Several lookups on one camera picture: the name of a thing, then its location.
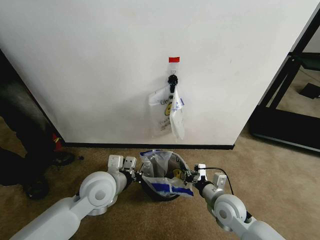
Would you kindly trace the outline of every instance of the red object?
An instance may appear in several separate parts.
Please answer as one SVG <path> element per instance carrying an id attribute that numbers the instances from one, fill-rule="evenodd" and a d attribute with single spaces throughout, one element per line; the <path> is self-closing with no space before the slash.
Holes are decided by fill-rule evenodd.
<path id="1" fill-rule="evenodd" d="M 180 62 L 180 57 L 169 57 L 169 63 L 179 63 Z"/>
<path id="2" fill-rule="evenodd" d="M 62 148 L 60 137 L 57 137 L 55 133 L 52 133 L 52 140 L 55 142 L 55 151 Z"/>

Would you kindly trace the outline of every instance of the plastic bag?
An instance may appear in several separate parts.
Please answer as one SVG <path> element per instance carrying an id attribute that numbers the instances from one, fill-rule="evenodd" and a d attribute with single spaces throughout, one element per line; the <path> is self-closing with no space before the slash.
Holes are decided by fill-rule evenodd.
<path id="1" fill-rule="evenodd" d="M 177 139 L 181 140 L 183 140 L 185 137 L 184 113 L 182 109 L 184 105 L 185 104 L 182 101 L 182 98 L 179 97 L 178 88 L 176 86 L 173 94 L 169 118 L 173 134 Z"/>
<path id="2" fill-rule="evenodd" d="M 169 86 L 151 93 L 148 97 L 148 105 L 152 136 L 157 137 L 172 132 L 177 139 L 184 139 L 185 127 L 182 110 L 184 102 L 179 97 L 177 86 L 173 94 L 170 93 Z"/>
<path id="3" fill-rule="evenodd" d="M 192 197 L 192 184 L 184 179 L 190 171 L 186 162 L 172 151 L 151 150 L 141 152 L 142 179 L 157 194 L 163 197 L 180 195 Z"/>

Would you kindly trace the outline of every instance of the red tape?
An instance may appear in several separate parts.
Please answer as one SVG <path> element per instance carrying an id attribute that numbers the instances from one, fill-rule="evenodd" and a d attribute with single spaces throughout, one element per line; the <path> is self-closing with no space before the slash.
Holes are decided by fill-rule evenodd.
<path id="1" fill-rule="evenodd" d="M 169 57 L 169 63 L 179 63 L 180 62 L 180 57 Z"/>

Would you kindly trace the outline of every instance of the black shoe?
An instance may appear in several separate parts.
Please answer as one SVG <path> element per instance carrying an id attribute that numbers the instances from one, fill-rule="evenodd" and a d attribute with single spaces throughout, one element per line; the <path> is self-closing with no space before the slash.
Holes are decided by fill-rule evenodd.
<path id="1" fill-rule="evenodd" d="M 72 163 L 75 160 L 75 155 L 65 151 L 55 151 L 53 153 L 52 165 L 65 166 Z"/>
<path id="2" fill-rule="evenodd" d="M 37 177 L 28 183 L 23 183 L 25 194 L 32 200 L 43 199 L 49 192 L 48 181 L 44 176 Z"/>

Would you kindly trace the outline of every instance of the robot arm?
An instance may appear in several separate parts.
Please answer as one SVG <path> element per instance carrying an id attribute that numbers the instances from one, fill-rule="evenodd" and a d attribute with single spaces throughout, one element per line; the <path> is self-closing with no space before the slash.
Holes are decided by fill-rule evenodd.
<path id="1" fill-rule="evenodd" d="M 214 174 L 213 182 L 207 181 L 206 165 L 197 164 L 194 186 L 207 203 L 209 213 L 225 231 L 233 231 L 241 240 L 284 240 L 271 226 L 247 214 L 244 203 L 235 195 L 225 194 L 227 176 Z"/>
<path id="2" fill-rule="evenodd" d="M 67 240 L 79 228 L 86 215 L 100 215 L 113 205 L 133 174 L 135 157 L 110 155 L 108 172 L 97 171 L 87 176 L 79 196 L 66 197 L 17 232 L 11 240 Z"/>
<path id="3" fill-rule="evenodd" d="M 108 171 L 98 171 L 87 176 L 80 187 L 79 195 L 64 198 L 27 226 L 11 240 L 67 240 L 79 228 L 86 215 L 104 214 L 113 205 L 118 195 L 132 182 L 135 176 L 135 157 L 110 155 Z M 199 190 L 207 203 L 207 209 L 220 227 L 234 231 L 241 240 L 284 240 L 271 226 L 247 214 L 244 203 L 233 194 L 225 194 L 227 175 L 215 173 L 213 182 L 208 181 L 206 165 L 197 164 L 195 171 L 185 169 L 188 183 Z"/>

